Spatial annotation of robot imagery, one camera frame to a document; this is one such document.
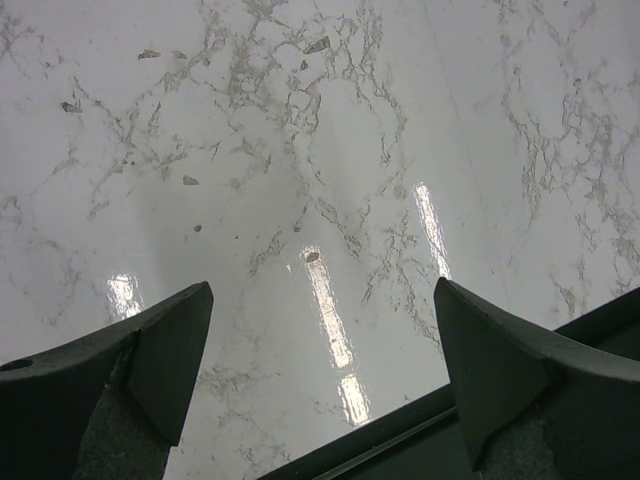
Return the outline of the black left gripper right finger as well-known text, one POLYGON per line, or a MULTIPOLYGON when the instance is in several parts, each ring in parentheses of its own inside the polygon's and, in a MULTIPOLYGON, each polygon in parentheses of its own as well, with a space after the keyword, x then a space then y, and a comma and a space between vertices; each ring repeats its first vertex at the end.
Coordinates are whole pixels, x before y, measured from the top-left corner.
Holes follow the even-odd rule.
POLYGON ((639 475, 639 294, 555 330, 440 279, 436 317, 472 468, 485 479, 639 475))

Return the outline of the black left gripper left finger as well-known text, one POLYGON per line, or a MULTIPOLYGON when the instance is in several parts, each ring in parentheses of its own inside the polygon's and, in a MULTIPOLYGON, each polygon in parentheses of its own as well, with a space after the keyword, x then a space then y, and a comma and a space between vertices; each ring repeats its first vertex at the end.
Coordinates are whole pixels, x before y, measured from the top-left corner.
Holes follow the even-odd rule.
POLYGON ((181 439, 214 297, 196 283, 1 367, 4 479, 161 479, 181 439))

